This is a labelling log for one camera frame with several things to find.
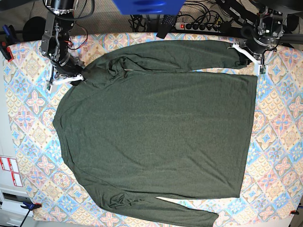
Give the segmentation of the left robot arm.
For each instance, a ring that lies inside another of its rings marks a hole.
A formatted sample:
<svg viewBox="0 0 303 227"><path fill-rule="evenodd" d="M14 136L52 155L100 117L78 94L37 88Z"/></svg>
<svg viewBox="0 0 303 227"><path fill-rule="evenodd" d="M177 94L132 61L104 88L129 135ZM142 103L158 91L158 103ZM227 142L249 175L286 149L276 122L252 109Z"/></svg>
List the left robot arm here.
<svg viewBox="0 0 303 227"><path fill-rule="evenodd" d="M254 64L264 70L264 55L275 51L280 43L303 44L302 34L293 34L289 29L296 21L292 16L303 17L301 0L252 0L258 9L253 14L236 0L225 0L222 8L242 26L241 35L245 38L232 47L246 55Z"/></svg>

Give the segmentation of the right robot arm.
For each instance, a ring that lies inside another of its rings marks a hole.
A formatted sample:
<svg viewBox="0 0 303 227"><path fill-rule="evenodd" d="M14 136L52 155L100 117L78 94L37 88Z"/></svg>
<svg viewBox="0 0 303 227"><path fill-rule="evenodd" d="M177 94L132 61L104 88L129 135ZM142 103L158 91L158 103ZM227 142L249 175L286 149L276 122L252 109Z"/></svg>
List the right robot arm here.
<svg viewBox="0 0 303 227"><path fill-rule="evenodd" d="M52 65L51 76L45 83L45 89L51 92L55 86L69 83L77 86L86 81L83 76L84 62L70 54L73 47L70 31L80 17L74 16L78 5L75 0L44 0L47 9L44 34L40 53L48 58Z"/></svg>

